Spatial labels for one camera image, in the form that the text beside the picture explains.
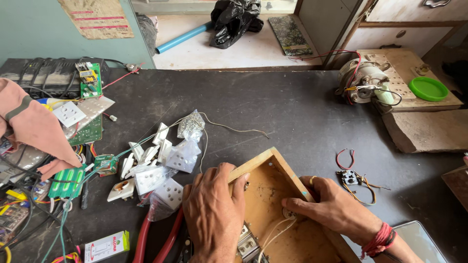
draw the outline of blue pipe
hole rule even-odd
[[[156,47],[156,53],[158,54],[161,54],[163,53],[164,51],[170,49],[171,47],[174,47],[174,46],[177,46],[178,44],[184,42],[185,40],[189,39],[189,38],[192,38],[198,34],[200,34],[201,32],[205,32],[207,31],[208,29],[212,28],[213,27],[213,23],[211,21],[195,28],[195,29],[192,29],[190,30],[189,32],[183,34],[183,35],[180,35],[158,47]]]

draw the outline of black plastic bag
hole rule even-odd
[[[148,50],[151,56],[154,56],[156,53],[156,35],[158,34],[158,30],[154,27],[153,21],[146,15],[137,15],[137,21],[141,33],[143,33],[146,45],[148,46]]]
[[[211,21],[216,34],[210,46],[226,49],[233,45],[245,32],[260,32],[263,20],[260,0],[218,0],[211,12]]]

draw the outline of paper notice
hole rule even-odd
[[[58,0],[87,39],[135,37],[119,0]]]

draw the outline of gold ring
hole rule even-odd
[[[309,184],[310,184],[311,186],[313,185],[312,181],[313,181],[314,178],[316,178],[315,175],[314,175],[312,178],[310,178],[310,180],[309,180]]]

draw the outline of red thread bracelet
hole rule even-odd
[[[337,164],[341,169],[343,169],[343,170],[349,170],[349,169],[351,169],[351,167],[354,165],[354,150],[353,150],[353,149],[350,150],[352,163],[351,163],[351,165],[350,165],[348,168],[343,167],[343,166],[340,164],[340,162],[338,161],[338,157],[339,157],[340,154],[341,154],[342,152],[344,152],[345,150],[348,150],[348,149],[347,149],[347,148],[346,148],[346,149],[343,149],[342,151],[340,151],[340,152],[336,155],[336,164]]]
[[[384,222],[374,239],[362,247],[361,260],[364,259],[366,254],[373,257],[391,247],[397,235],[398,233]]]

